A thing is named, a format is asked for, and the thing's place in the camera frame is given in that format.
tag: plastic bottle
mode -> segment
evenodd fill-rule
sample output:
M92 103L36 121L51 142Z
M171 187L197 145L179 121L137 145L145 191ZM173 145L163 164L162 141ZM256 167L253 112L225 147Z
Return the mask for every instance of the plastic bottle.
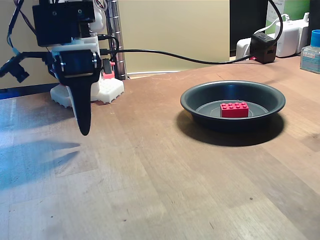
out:
M300 68L320 74L320 30L313 30L311 45L302 48Z

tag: white 3d-printed part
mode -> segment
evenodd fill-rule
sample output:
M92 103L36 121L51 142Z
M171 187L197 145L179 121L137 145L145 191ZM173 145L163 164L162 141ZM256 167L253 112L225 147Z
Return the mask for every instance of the white 3d-printed part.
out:
M102 101L104 104L111 103L118 96L120 96L124 91L124 83L118 79L100 79L98 81L99 92L96 95L93 95L91 91L91 101ZM71 98L68 93L68 90L63 85L55 86L50 91L51 98L56 103L64 106L65 108L71 107Z

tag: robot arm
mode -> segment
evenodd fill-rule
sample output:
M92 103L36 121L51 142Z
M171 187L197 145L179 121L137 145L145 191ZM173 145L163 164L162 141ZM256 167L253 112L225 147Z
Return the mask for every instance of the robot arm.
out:
M20 62L41 58L49 73L67 86L78 126L86 136L91 125L91 87L101 77L103 65L95 32L104 27L103 12L92 0L39 0L32 10L37 43L52 50L18 53L0 69L0 77L11 73L21 83L29 74Z

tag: metal pie dish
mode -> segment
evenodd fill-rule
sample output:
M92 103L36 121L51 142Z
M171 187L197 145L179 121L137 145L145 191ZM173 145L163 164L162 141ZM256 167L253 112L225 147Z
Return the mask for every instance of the metal pie dish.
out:
M194 121L218 132L250 132L268 127L272 117L286 104L274 87L242 80L213 81L194 86L180 99ZM221 103L246 102L248 117L220 117Z

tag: beige wall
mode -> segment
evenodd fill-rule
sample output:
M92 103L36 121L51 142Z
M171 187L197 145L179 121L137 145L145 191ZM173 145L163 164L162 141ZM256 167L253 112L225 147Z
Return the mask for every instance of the beige wall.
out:
M33 22L34 0L25 0L24 13ZM229 0L120 0L125 48L168 51L208 61L229 59ZM0 65L13 53L7 44L8 24L15 6L12 0L0 0ZM12 42L20 51L44 51L36 37L18 18ZM104 42L101 47L108 47ZM127 53L128 72L185 70L204 67L168 56ZM0 89L54 83L40 59L25 59L21 65L30 74L22 83L10 74L0 78Z
M229 59L229 0L119 0L123 45L205 61ZM205 67L170 56L126 53L128 72Z

